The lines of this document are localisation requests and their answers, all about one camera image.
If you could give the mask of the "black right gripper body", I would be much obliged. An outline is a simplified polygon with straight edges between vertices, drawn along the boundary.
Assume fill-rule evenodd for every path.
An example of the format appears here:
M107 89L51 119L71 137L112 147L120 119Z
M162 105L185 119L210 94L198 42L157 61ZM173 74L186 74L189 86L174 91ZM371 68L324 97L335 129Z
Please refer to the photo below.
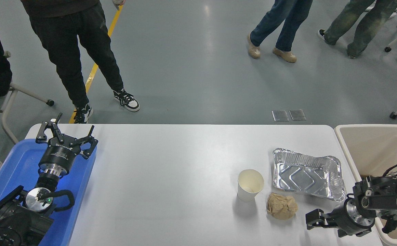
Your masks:
M329 224L334 224L334 227L338 228L338 236L351 236L351 224L350 218L347 213L347 203L350 199L346 199L342 205L338 205L334 210L329 213L330 221Z

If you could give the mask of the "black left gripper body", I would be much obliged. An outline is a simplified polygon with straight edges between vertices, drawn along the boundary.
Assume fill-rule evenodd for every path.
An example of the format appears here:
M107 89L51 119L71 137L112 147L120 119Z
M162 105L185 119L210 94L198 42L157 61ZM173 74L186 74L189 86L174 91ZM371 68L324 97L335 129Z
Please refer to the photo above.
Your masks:
M69 173L77 154L81 151L81 144L76 144L77 139L64 135L64 141L60 142L58 137L48 140L48 147L39 162L41 170L59 167L61 173Z

